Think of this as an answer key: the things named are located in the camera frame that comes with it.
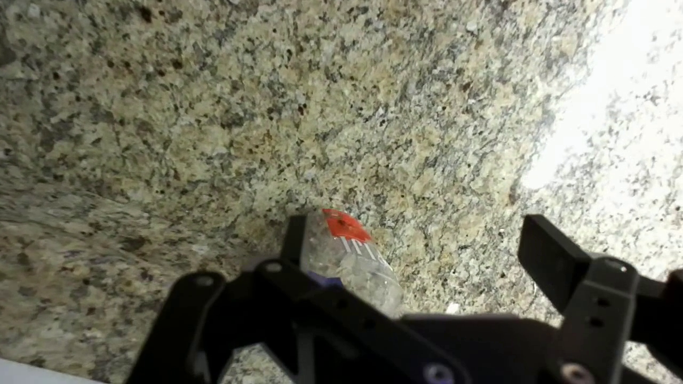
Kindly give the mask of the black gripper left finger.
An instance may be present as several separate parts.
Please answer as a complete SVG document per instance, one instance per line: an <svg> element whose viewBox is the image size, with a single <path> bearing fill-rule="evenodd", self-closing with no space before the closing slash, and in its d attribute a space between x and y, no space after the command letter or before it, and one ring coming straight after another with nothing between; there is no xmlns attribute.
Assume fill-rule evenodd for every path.
<svg viewBox="0 0 683 384"><path fill-rule="evenodd" d="M238 350L262 345L294 384L471 384L458 357L300 267L308 220L283 251L224 279L180 278L126 384L220 384Z"/></svg>

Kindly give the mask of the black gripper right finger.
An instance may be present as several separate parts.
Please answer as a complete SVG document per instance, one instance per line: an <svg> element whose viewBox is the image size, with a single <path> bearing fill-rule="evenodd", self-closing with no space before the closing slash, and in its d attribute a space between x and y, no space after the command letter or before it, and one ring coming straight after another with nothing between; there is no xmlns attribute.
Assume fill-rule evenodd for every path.
<svg viewBox="0 0 683 384"><path fill-rule="evenodd" d="M623 364L640 343L678 378L683 375L683 270L665 281L616 257L591 257L545 215L525 215L519 263L561 314L561 384L650 384Z"/></svg>

